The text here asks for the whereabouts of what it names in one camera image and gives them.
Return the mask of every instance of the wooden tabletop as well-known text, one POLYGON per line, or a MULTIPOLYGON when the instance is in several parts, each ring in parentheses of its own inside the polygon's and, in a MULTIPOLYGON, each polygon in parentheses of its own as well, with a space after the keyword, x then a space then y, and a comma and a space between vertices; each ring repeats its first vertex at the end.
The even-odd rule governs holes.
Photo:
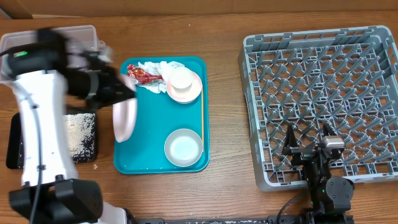
MULTIPOLYGON (((114 49, 117 68, 131 57, 177 55, 199 56, 207 65, 211 158, 202 172, 120 174, 113 166, 111 108, 99 110, 98 158, 94 163, 77 165, 80 178, 97 181, 106 201, 130 209, 137 218, 261 218, 276 215, 298 194, 264 193, 256 186, 237 61, 245 36, 385 25, 398 38, 397 11, 16 20, 2 21, 0 35, 87 24, 94 25, 99 39, 114 49)), ((0 86, 0 220, 10 224, 27 223, 11 210, 8 201, 8 192, 21 187, 22 171, 6 167, 9 127, 16 112, 12 91, 0 86)), ((355 222, 397 223, 397 184, 357 184, 349 212, 355 222)), ((285 213, 298 213, 299 204, 293 203, 285 213)))

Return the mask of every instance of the gray plastic basket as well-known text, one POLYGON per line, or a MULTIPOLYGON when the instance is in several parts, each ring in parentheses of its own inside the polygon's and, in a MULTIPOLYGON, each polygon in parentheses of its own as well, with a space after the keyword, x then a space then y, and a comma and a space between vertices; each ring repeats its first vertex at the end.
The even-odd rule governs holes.
POLYGON ((307 185, 301 167, 281 154, 289 124, 300 147, 318 142, 326 122, 344 139, 333 175, 398 178, 397 47, 387 27, 250 35, 238 62, 261 190, 307 185))

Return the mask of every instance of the red snack packet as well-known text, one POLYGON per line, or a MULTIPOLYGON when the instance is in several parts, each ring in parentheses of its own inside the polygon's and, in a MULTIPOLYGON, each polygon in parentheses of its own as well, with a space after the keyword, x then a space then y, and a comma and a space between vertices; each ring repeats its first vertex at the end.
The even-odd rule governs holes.
POLYGON ((135 65, 127 66, 127 75, 138 81, 137 84, 145 84, 153 81, 162 81, 163 78, 161 75, 152 75, 149 72, 146 72, 144 69, 139 68, 135 65))

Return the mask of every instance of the cup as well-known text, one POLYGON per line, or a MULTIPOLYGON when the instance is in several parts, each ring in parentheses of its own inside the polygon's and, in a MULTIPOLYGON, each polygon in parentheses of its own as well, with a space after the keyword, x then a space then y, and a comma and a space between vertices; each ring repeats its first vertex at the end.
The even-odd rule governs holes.
POLYGON ((185 93, 191 89, 193 82, 193 73, 185 67, 175 68, 170 76, 170 83, 173 89, 179 93, 185 93))

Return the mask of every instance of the teal tray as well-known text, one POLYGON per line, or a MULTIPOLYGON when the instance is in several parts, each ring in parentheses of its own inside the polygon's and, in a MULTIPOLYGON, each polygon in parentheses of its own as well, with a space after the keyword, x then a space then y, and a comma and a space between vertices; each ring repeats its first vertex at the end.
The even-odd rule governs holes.
POLYGON ((183 105, 175 102, 167 93, 156 94, 137 87, 138 112, 134 131, 127 141, 114 143, 114 166, 123 174, 198 172, 209 163, 209 113, 205 62, 198 57, 130 58, 122 64, 120 71, 121 74, 127 74, 129 64, 161 61, 180 62, 194 71, 201 78, 203 91, 194 102, 183 105), (189 167, 173 165, 164 154, 164 142, 167 136, 180 128, 194 130, 199 136, 203 133, 203 154, 198 162, 189 167))

